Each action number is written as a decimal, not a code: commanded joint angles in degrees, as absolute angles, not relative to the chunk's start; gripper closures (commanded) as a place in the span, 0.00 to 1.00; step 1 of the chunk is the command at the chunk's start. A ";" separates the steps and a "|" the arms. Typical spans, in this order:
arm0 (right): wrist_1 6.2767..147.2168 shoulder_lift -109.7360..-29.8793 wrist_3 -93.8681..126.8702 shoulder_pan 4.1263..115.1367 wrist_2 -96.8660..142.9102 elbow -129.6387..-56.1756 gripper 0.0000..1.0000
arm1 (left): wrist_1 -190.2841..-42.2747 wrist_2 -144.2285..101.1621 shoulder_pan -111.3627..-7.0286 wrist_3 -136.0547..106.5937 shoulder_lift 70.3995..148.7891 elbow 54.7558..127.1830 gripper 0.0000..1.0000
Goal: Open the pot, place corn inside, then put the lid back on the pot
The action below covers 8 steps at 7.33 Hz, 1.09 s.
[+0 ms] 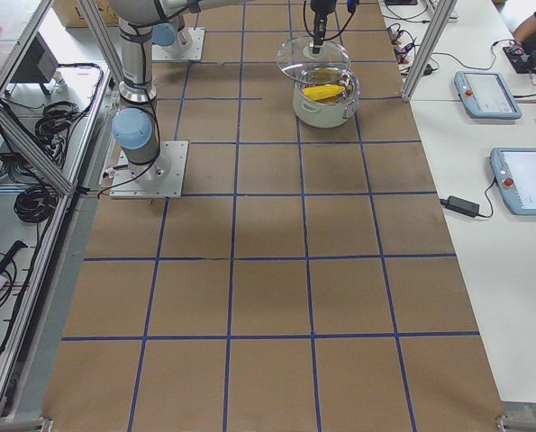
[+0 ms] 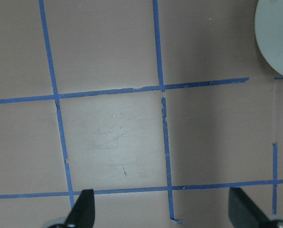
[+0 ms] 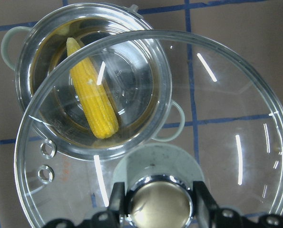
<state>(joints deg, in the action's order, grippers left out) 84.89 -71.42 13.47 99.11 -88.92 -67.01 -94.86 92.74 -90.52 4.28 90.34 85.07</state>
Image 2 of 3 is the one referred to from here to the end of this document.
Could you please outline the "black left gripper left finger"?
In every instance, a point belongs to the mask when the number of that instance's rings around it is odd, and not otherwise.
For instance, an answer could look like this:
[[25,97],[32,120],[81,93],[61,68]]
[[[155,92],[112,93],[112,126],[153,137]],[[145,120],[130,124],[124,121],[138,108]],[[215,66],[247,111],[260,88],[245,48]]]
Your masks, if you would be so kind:
[[66,228],[92,228],[95,223],[95,199],[93,190],[82,190],[74,207],[66,218]]

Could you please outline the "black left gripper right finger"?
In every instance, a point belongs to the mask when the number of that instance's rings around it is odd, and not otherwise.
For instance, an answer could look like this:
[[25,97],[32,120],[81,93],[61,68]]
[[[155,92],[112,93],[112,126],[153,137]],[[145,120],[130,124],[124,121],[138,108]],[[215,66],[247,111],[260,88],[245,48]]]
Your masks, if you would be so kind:
[[266,215],[239,187],[229,189],[228,217],[234,228],[283,228],[283,218]]

